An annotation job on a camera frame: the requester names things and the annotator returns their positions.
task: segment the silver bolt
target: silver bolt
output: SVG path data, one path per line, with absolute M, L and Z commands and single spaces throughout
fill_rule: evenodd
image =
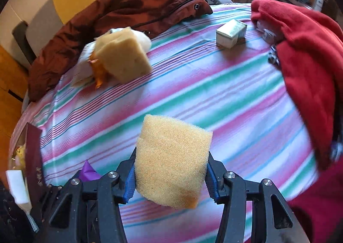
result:
M 272 185 L 272 181 L 270 179 L 263 179 L 263 184 L 265 184 L 266 186 L 270 186 Z
M 79 183 L 80 183 L 80 179 L 78 179 L 78 178 L 74 178 L 74 179 L 72 179 L 72 181 L 70 182 L 72 185 L 78 185 Z
M 107 175 L 109 178 L 116 178 L 118 173 L 116 171 L 110 171 Z
M 236 175 L 234 172 L 228 171 L 227 173 L 225 173 L 225 177 L 232 179 L 232 178 L 235 178 Z

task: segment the purple paper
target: purple paper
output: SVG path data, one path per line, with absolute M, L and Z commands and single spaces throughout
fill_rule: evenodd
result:
M 89 162 L 86 160 L 85 164 L 83 165 L 80 175 L 78 178 L 85 182 L 85 181 L 93 181 L 100 179 L 101 175 L 97 173 L 94 168 L 89 164 Z

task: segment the rust-colored jacket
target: rust-colored jacket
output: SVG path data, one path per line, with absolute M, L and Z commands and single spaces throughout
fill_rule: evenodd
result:
M 111 28 L 131 28 L 154 38 L 188 17 L 212 14 L 206 0 L 96 0 L 75 15 L 42 49 L 29 76 L 38 101 L 78 61 L 83 47 Z

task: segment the foam block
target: foam block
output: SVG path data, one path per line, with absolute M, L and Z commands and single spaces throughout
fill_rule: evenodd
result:
M 94 53 L 104 68 L 122 84 L 152 70 L 146 53 L 130 28 L 99 37 Z
M 205 180 L 212 132 L 146 115 L 137 141 L 137 191 L 160 205 L 195 208 Z

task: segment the red cloth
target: red cloth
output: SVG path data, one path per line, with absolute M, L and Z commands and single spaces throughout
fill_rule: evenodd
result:
M 251 20 L 266 21 L 281 30 L 285 40 L 277 55 L 286 88 L 300 111 L 318 166 L 330 164 L 335 83 L 343 99 L 343 32 L 331 18 L 274 0 L 253 0 Z
M 288 202 L 311 243 L 325 243 L 343 219 L 343 158 Z

